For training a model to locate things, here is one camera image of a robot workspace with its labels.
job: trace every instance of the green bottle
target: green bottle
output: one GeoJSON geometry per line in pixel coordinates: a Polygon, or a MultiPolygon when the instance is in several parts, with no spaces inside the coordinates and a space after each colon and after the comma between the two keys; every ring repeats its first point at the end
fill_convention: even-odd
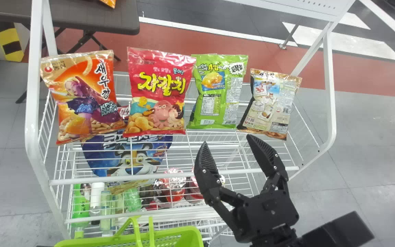
{"type": "MultiPolygon", "coordinates": [[[[75,184],[74,198],[72,207],[72,218],[89,217],[89,192],[91,191],[90,184],[75,184]]],[[[74,238],[83,238],[85,228],[89,222],[76,222],[71,224],[75,229],[74,238]]]]}
{"type": "Polygon", "coordinates": [[[124,203],[127,211],[134,212],[141,209],[141,199],[137,188],[128,189],[124,192],[124,203]]]}

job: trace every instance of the barcode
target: barcode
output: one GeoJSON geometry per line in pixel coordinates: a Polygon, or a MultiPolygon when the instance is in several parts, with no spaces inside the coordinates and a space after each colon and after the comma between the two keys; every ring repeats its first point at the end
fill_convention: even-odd
{"type": "Polygon", "coordinates": [[[231,121],[225,121],[224,125],[235,125],[236,121],[235,120],[231,120],[231,121]]]}

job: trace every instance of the orange snack bag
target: orange snack bag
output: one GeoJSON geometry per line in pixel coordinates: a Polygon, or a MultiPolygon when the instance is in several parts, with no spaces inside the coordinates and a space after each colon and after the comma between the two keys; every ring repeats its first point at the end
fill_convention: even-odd
{"type": "Polygon", "coordinates": [[[100,0],[100,1],[104,2],[105,4],[109,5],[113,9],[115,9],[116,0],[100,0]]]}
{"type": "Polygon", "coordinates": [[[42,58],[40,75],[58,103],[57,145],[124,128],[111,50],[42,58]]]}

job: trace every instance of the basket handle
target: basket handle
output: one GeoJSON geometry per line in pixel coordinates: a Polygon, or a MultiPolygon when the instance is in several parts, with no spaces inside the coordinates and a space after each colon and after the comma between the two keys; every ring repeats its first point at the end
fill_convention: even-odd
{"type": "Polygon", "coordinates": [[[136,246],[138,247],[143,247],[143,244],[141,243],[141,235],[140,235],[140,226],[138,225],[138,222],[136,219],[141,217],[141,215],[138,216],[131,216],[127,219],[126,223],[114,234],[113,238],[118,239],[120,235],[123,234],[123,232],[127,229],[127,227],[130,225],[130,223],[133,224],[133,232],[135,234],[135,242],[136,246]]]}
{"type": "Polygon", "coordinates": [[[149,217],[149,244],[150,247],[155,247],[155,230],[153,229],[153,217],[149,217]]]}

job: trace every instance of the shrimp cracker bag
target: shrimp cracker bag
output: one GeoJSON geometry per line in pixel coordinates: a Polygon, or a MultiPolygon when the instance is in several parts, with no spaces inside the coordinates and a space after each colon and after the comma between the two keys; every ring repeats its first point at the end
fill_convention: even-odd
{"type": "Polygon", "coordinates": [[[248,56],[192,56],[196,57],[193,76],[199,96],[187,128],[235,128],[248,56]]]}
{"type": "Polygon", "coordinates": [[[196,58],[127,48],[132,103],[124,137],[182,133],[184,98],[196,58]]]}
{"type": "Polygon", "coordinates": [[[59,108],[57,145],[124,128],[111,50],[42,58],[40,75],[59,108]]]}
{"type": "Polygon", "coordinates": [[[301,77],[251,69],[252,99],[237,129],[286,140],[290,113],[300,84],[301,77]]]}

